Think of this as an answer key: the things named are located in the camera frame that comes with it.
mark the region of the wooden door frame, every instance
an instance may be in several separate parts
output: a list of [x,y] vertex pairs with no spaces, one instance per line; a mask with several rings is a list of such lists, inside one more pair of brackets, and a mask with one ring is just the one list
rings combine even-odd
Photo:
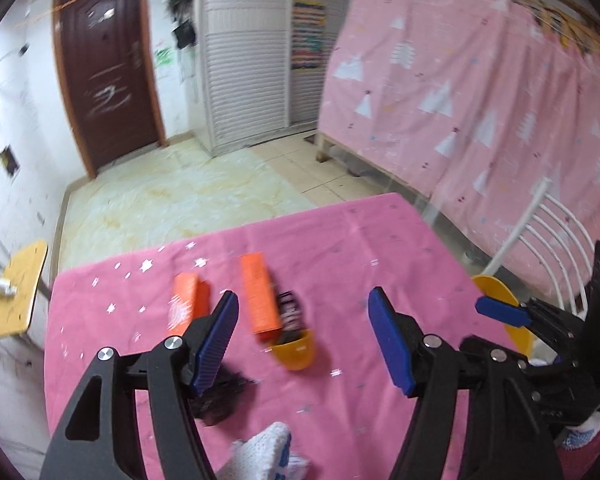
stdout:
[[[60,0],[53,0],[53,9],[61,5]],[[146,72],[146,82],[149,90],[149,98],[151,100],[151,108],[154,116],[155,127],[158,132],[158,143],[166,147],[168,142],[164,132],[164,123],[162,122],[162,114],[160,113],[160,102],[158,101],[158,93],[155,87],[155,74],[154,74],[154,59],[151,51],[151,32],[149,30],[149,1],[139,0],[140,5],[140,30],[141,30],[141,43],[142,43],[142,54],[144,57],[144,68]],[[62,101],[64,103],[64,109],[69,119],[69,125],[71,126],[72,134],[78,151],[80,152],[80,158],[82,163],[87,170],[87,174],[90,179],[96,178],[98,175],[96,167],[91,160],[91,155],[87,147],[87,143],[83,132],[80,129],[80,124],[77,120],[75,113],[74,104],[71,101],[69,94],[69,85],[66,77],[66,69],[64,66],[64,52],[62,51],[62,39],[60,31],[60,12],[56,11],[52,13],[52,35],[54,38],[54,53],[56,58],[56,68],[58,69],[58,80],[60,83],[60,91],[62,95]]]

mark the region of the white chair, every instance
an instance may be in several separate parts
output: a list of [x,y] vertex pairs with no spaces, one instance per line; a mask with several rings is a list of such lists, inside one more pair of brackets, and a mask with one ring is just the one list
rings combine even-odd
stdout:
[[[592,273],[592,265],[591,265],[592,258],[589,258],[587,256],[587,252],[585,251],[584,247],[582,246],[582,243],[580,242],[578,237],[574,234],[574,232],[571,230],[569,225],[567,225],[566,222],[564,222],[558,215],[556,215],[555,212],[551,208],[549,208],[547,206],[547,204],[545,204],[545,202],[557,207],[568,218],[570,218],[571,221],[573,221],[573,224],[579,229],[580,233],[586,240],[586,243],[589,246],[589,249],[591,250],[592,253],[594,251],[594,244],[593,244],[593,241],[591,240],[591,236],[589,236],[589,233],[587,233],[587,230],[584,228],[584,226],[581,224],[581,222],[576,218],[576,216],[571,211],[569,211],[569,209],[567,209],[563,204],[561,204],[560,201],[556,200],[553,196],[551,196],[551,194],[549,193],[549,188],[551,187],[551,184],[552,184],[552,182],[548,178],[544,178],[539,183],[538,189],[534,193],[533,200],[531,201],[529,206],[526,208],[526,211],[523,213],[523,215],[520,217],[520,220],[518,221],[518,223],[515,225],[515,227],[511,231],[511,234],[509,235],[507,240],[502,244],[502,246],[500,247],[498,252],[494,255],[494,257],[491,259],[490,263],[485,267],[485,269],[483,270],[482,273],[486,274],[488,276],[493,276],[497,272],[497,270],[502,266],[502,261],[503,261],[504,257],[506,256],[507,252],[509,252],[509,250],[513,247],[513,245],[515,245],[517,243],[517,241],[520,240],[534,254],[534,256],[536,258],[538,258],[538,260],[540,261],[540,264],[546,270],[547,274],[549,275],[549,278],[551,279],[551,281],[553,283],[555,293],[556,293],[556,296],[558,299],[558,306],[564,310],[564,300],[562,298],[562,293],[560,292],[560,287],[558,286],[558,280],[555,277],[554,271],[552,270],[551,266],[549,265],[549,263],[547,262],[545,257],[542,256],[542,254],[539,253],[539,251],[536,249],[536,247],[534,247],[529,242],[528,238],[525,237],[526,234],[531,234],[531,236],[533,238],[536,238],[548,250],[551,257],[557,261],[558,266],[560,267],[560,270],[562,271],[562,273],[564,275],[564,280],[566,282],[566,286],[568,289],[569,302],[571,304],[571,312],[572,312],[572,314],[577,314],[577,316],[584,319],[587,315],[587,310],[589,309],[589,304],[587,303],[587,295],[586,295],[585,289],[584,289],[585,281],[582,279],[582,276],[580,275],[580,269],[578,268],[576,258],[574,257],[573,253],[571,253],[569,245],[556,232],[555,228],[552,228],[543,218],[538,216],[538,213],[544,212],[552,222],[557,224],[557,226],[559,228],[561,228],[564,232],[567,233],[570,240],[578,248],[580,257],[582,257],[586,263],[586,269],[588,272],[588,275],[586,276],[586,278],[591,276],[591,273]],[[548,238],[549,239],[554,238],[556,240],[556,242],[558,243],[558,245],[560,245],[562,250],[567,254],[570,264],[576,273],[576,280],[578,282],[578,288],[580,289],[580,297],[582,298],[582,306],[584,308],[584,310],[582,312],[578,313],[576,310],[573,289],[571,287],[571,282],[569,279],[569,275],[568,275],[566,266],[564,265],[563,261],[560,259],[560,256],[555,251],[554,247],[547,241],[547,238],[545,238],[545,236],[543,236],[540,232],[538,232],[538,229],[529,225],[530,222],[532,222],[532,221],[535,221],[542,228],[542,230],[548,232],[548,234],[550,235]]]

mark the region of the blue gripper pad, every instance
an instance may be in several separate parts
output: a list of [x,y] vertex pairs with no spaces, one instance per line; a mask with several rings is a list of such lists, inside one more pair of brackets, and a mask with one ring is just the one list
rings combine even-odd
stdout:
[[411,353],[395,323],[395,310],[386,296],[375,288],[369,294],[369,320],[376,333],[391,380],[408,396],[416,381],[411,370]]
[[196,375],[192,386],[198,395],[202,395],[216,380],[224,352],[238,322],[238,296],[231,292],[228,299],[221,300],[216,308],[221,311],[196,354]]
[[478,298],[478,301],[475,302],[475,309],[483,316],[511,326],[520,328],[531,325],[531,319],[524,308],[494,300],[489,296]]

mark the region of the green scribble on wall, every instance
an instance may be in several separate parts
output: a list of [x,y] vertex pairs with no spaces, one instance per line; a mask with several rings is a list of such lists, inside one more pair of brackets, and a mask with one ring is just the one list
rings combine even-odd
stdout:
[[167,66],[173,64],[173,49],[168,46],[154,52],[155,65]]

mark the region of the brown door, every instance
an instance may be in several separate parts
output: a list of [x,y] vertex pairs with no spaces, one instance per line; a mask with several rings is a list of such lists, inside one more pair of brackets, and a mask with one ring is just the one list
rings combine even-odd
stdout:
[[77,0],[59,19],[68,97],[93,166],[157,142],[139,0]]

